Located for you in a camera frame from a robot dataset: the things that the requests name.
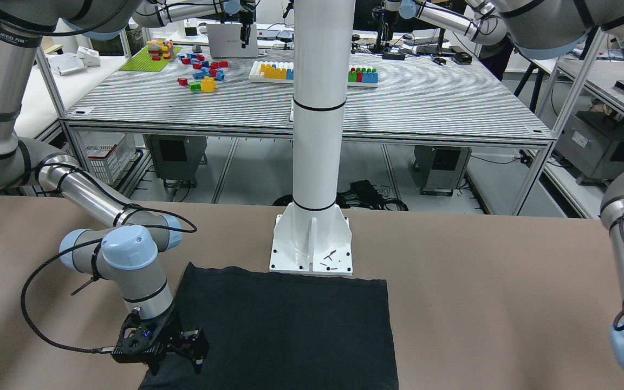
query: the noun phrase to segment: black cloth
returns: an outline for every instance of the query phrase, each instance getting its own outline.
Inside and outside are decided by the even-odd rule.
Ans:
[[[189,264],[175,295],[184,330],[210,343],[201,374],[173,354],[140,389],[399,387],[386,281]]]

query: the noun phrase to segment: desk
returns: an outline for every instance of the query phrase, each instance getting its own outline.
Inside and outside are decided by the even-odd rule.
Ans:
[[[208,57],[208,48],[204,52]],[[293,53],[272,50],[260,59],[292,61]],[[72,135],[100,130],[290,139],[293,86],[249,82],[253,61],[230,60],[226,81],[218,82],[211,94],[179,86],[177,77],[191,77],[192,71],[176,61],[159,73],[115,71],[62,120]],[[547,127],[476,60],[441,67],[424,57],[388,61],[354,54],[350,64],[376,67],[380,81],[377,88],[349,87],[345,141],[552,147],[554,138]],[[523,184],[514,214],[534,183],[531,176]]]
[[[89,67],[69,76],[54,75],[62,101],[69,107],[87,94],[99,82],[116,71],[126,62],[124,57],[101,58],[101,66]],[[25,87],[21,114],[16,119],[14,129],[20,137],[36,138],[50,123],[59,118],[52,99],[47,92],[42,74],[37,65],[32,67],[28,84]]]
[[[173,290],[189,261],[267,271],[280,208],[146,205],[180,213],[199,227],[160,255]],[[624,388],[608,341],[621,297],[599,222],[344,213],[353,230],[354,276],[388,282],[400,388]],[[31,222],[35,228],[21,228]],[[143,366],[48,346],[20,313],[23,282],[57,252],[62,237],[99,227],[64,199],[0,197],[0,388],[136,388],[141,382]],[[112,345],[126,316],[114,284],[99,281],[72,298],[88,276],[61,264],[50,268],[29,295],[30,315],[43,332],[75,346]]]

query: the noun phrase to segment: plastic basket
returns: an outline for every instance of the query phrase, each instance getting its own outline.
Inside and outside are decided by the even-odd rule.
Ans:
[[[84,143],[93,175],[109,185],[114,184],[136,153],[131,134],[89,133]]]

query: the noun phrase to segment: gray floor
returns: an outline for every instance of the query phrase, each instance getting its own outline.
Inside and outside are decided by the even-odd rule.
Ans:
[[[176,192],[173,188],[166,190],[163,181],[149,170],[132,200],[170,202],[174,195],[176,202],[184,198],[183,202],[271,205],[293,191],[290,141],[208,138],[206,156],[208,163],[200,165],[196,173],[196,188],[189,192],[186,188]],[[229,156],[230,164],[224,170]],[[369,180],[386,197],[401,198],[411,211],[482,213],[468,190],[456,191],[452,197],[420,195],[419,175],[412,170],[413,160],[412,146],[344,142],[339,191],[348,190],[351,182]]]
[[[508,75],[503,84],[514,90],[520,74]],[[533,85],[527,83],[520,99],[528,105]],[[570,85],[558,82],[553,101],[560,109]],[[589,107],[590,98],[579,99],[579,109]],[[555,114],[550,102],[545,104],[544,123],[552,126]],[[473,155],[486,160],[508,162],[518,150],[505,148],[478,148]],[[191,190],[166,190],[163,181],[152,170],[146,173],[131,198],[133,200],[173,200],[194,203],[228,203],[270,205],[277,198],[293,190],[293,146],[285,140],[208,138],[207,164],[199,166],[196,173],[197,186]],[[339,191],[349,188],[349,183],[369,180],[381,185],[387,197],[397,197],[418,212],[447,212],[482,214],[473,193],[464,189],[455,191],[451,197],[426,196],[419,193],[420,177],[414,172],[413,146],[397,144],[351,143],[342,144],[339,169]],[[527,168],[513,162],[498,165],[472,158],[468,172],[478,191],[487,200],[493,214],[507,214],[522,184]],[[536,188],[525,206],[524,215],[561,217],[562,212],[542,190]]]

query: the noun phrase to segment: white pillar base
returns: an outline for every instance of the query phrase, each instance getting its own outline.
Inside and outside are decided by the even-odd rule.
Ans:
[[[304,210],[290,203],[285,212],[276,217],[269,271],[284,274],[353,275],[352,235],[348,219],[343,216],[338,205],[324,212],[329,212],[331,218],[330,231],[319,231],[319,221],[311,218],[307,219],[307,229],[302,234],[298,233],[299,237],[295,237],[300,229],[294,228],[294,219],[296,213],[304,214]]]

